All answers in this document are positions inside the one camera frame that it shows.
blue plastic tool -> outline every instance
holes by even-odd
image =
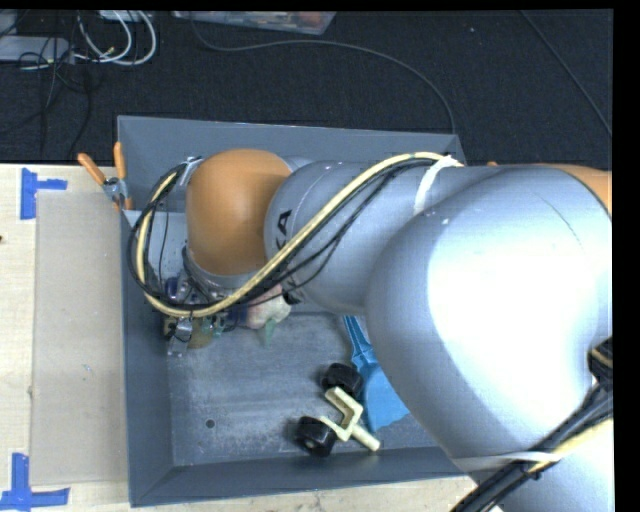
[[[11,456],[11,490],[2,491],[0,510],[29,512],[32,507],[55,507],[69,501],[69,488],[59,491],[31,492],[29,457],[21,453]]]
[[[36,216],[36,192],[40,189],[66,190],[66,180],[48,179],[38,181],[38,174],[26,167],[22,168],[22,186],[20,189],[20,218],[34,219]]]
[[[380,368],[373,347],[358,319],[355,316],[345,316],[344,324],[353,346],[351,361],[364,379],[361,402],[365,421],[371,432],[377,432],[405,417],[409,410]]]

wooden table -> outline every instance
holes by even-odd
[[[10,488],[11,454],[29,455],[31,423],[31,383],[33,363],[34,283],[36,222],[20,220],[20,172],[22,164],[0,164],[0,490]],[[68,181],[74,190],[95,193],[98,185],[79,166],[29,165],[39,179]],[[104,168],[107,176],[115,170]],[[314,491],[206,503],[150,507],[149,510],[206,510],[234,512],[268,511],[350,511],[395,512],[426,510],[448,512],[473,487],[467,477],[364,486],[340,490]],[[53,490],[34,487],[34,491]],[[125,511],[130,510],[128,485],[122,481],[71,484],[69,504],[52,510]]]

black carpet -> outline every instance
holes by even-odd
[[[18,12],[18,34],[58,34],[86,50],[76,11]],[[0,63],[0,162],[72,163],[83,151],[111,165],[116,120],[127,114],[453,130],[468,164],[611,169],[613,14],[339,11],[320,36],[195,23],[202,38],[223,47],[305,41],[223,52],[205,48],[188,20],[154,11],[157,52],[140,66]],[[97,11],[82,17],[96,45],[122,47],[117,23]],[[149,34],[142,25],[136,32],[142,55]]]

small white object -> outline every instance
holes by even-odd
[[[289,316],[291,306],[280,295],[281,293],[282,286],[277,284],[249,303],[247,312],[247,327],[249,329],[262,329],[268,320],[273,319],[276,323],[280,323]]]
[[[328,389],[324,396],[344,415],[340,425],[331,421],[326,416],[320,416],[320,418],[318,418],[322,423],[335,431],[338,439],[348,441],[349,438],[353,437],[372,452],[380,448],[380,441],[358,424],[364,411],[361,404],[339,387]]]
[[[460,166],[460,162],[451,155],[446,155],[427,169],[416,192],[416,198],[413,203],[413,215],[418,215],[424,210],[424,205],[427,202],[427,192],[431,189],[438,173],[445,167],[453,166]]]

gray bin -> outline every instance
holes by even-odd
[[[282,157],[370,161],[432,151],[464,162],[457,136],[254,125],[161,118],[118,118],[128,185],[141,206],[157,179],[189,156],[236,147]],[[179,203],[172,204],[180,209]],[[129,225],[122,224],[125,254]],[[129,495],[132,506],[459,476],[460,470],[412,416],[376,432],[370,453],[338,441],[328,458],[292,441],[303,415],[340,415],[322,396],[321,372],[348,362],[339,316],[306,306],[276,328],[236,329],[184,358],[166,354],[162,315],[144,299],[123,258]]]

